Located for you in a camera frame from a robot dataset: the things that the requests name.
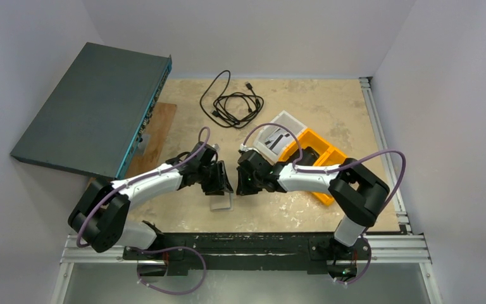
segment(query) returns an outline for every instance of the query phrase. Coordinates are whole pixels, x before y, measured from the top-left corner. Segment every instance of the beige table surface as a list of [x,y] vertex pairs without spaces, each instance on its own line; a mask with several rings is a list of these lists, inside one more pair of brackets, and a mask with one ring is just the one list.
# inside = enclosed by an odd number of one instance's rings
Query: beige table surface
[[[173,103],[178,108],[159,162],[190,151],[197,142],[200,128],[207,125],[211,128],[209,143],[220,145],[219,159],[225,161],[235,191],[239,144],[253,127],[271,121],[282,110],[287,110],[349,157],[361,158],[377,151],[358,80],[237,79],[230,82],[226,93],[249,92],[245,88],[245,81],[252,84],[256,94],[264,97],[265,106],[247,127],[236,130],[217,126],[199,107],[199,98],[211,79],[168,80],[159,102]],[[211,88],[204,99],[206,109],[213,109],[213,100],[224,85],[225,81],[222,80]],[[247,107],[241,103],[243,101],[231,100],[228,109],[243,117]],[[366,166],[384,181],[387,180],[379,158],[366,162]],[[305,192],[262,191],[252,196],[234,196],[233,211],[210,211],[212,200],[219,202],[227,199],[228,196],[205,196],[200,185],[194,185],[154,198],[132,210],[129,216],[134,220],[155,223],[165,232],[310,232],[334,231],[344,215],[335,203],[325,206]],[[398,230],[393,204],[385,208],[370,229]]]

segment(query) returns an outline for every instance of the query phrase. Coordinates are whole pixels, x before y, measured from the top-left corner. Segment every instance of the orange bin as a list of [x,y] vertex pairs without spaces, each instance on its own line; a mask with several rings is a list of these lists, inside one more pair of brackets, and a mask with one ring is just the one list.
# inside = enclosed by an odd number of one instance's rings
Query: orange bin
[[[301,135],[297,137],[297,139],[301,143],[302,149],[311,147],[320,155],[318,160],[316,160],[314,163],[314,166],[338,165],[343,163],[347,158],[347,155],[341,152],[340,149],[331,145],[328,141],[324,140],[321,136],[309,128],[304,130]],[[284,152],[280,155],[278,160],[281,162],[287,161],[288,158],[297,151],[297,149],[297,143],[293,141],[284,149]],[[325,193],[312,192],[312,194],[327,206],[330,206],[334,202],[334,198]]]

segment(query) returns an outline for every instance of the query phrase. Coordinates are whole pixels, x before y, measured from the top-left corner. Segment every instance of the black cable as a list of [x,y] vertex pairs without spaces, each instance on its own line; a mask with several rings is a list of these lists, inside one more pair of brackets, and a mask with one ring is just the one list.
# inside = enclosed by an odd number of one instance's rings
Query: black cable
[[[211,115],[213,115],[213,116],[211,116],[206,111],[206,109],[204,109],[202,102],[203,102],[204,96],[209,92],[209,89],[211,88],[211,86],[213,86],[213,84],[217,81],[217,79],[221,75],[223,75],[224,73],[228,73],[228,80],[227,80],[225,88],[223,89],[221,94],[219,94],[219,96],[213,101],[213,108],[215,110],[213,110],[211,112]],[[263,98],[261,96],[256,95],[256,93],[252,89],[252,85],[248,82],[245,83],[245,85],[252,92],[252,95],[241,93],[241,92],[234,92],[234,93],[231,93],[229,95],[224,95],[225,91],[228,88],[228,85],[230,84],[230,76],[231,76],[231,73],[230,73],[229,70],[224,70],[224,71],[220,72],[219,75],[217,75],[217,77],[215,77],[215,79],[213,79],[213,81],[211,82],[209,87],[206,89],[206,91],[204,91],[204,94],[202,94],[202,97],[200,97],[199,104],[200,104],[200,108],[202,108],[202,111],[204,112],[204,114],[206,114],[209,117],[209,119],[211,119],[214,123],[216,123],[220,127],[241,129],[241,128],[245,127],[246,125],[248,125],[253,119],[256,118],[258,113],[263,108],[265,101],[263,100]],[[247,104],[247,110],[248,110],[249,114],[247,114],[243,118],[237,118],[235,115],[231,114],[226,109],[226,104],[227,104],[227,102],[230,98],[241,98],[241,99],[243,99],[243,101],[245,101],[245,103]],[[215,119],[215,117],[219,118],[220,120],[225,122],[225,124],[218,122]]]

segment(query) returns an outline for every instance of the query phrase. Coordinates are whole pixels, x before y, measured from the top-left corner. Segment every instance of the gray panel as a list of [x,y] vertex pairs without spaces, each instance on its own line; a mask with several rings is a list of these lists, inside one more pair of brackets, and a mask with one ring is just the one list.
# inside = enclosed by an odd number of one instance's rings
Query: gray panel
[[11,155],[116,177],[170,58],[87,43]]
[[[429,303],[420,266],[374,264],[344,288],[328,275],[287,271],[209,271],[193,294],[170,296],[137,283],[134,264],[75,264],[65,303]],[[182,291],[200,279],[164,277],[158,287]]]

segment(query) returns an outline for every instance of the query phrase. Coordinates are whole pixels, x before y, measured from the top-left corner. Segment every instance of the white wall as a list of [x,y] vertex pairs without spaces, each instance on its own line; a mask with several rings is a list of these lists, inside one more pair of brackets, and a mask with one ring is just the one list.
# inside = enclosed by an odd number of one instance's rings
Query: white wall
[[174,58],[172,77],[370,76],[414,0],[84,0],[110,46]]
[[417,1],[372,81],[446,303],[486,303],[486,1]]
[[87,41],[84,5],[0,1],[0,303],[47,303],[85,178],[18,163],[9,152]]

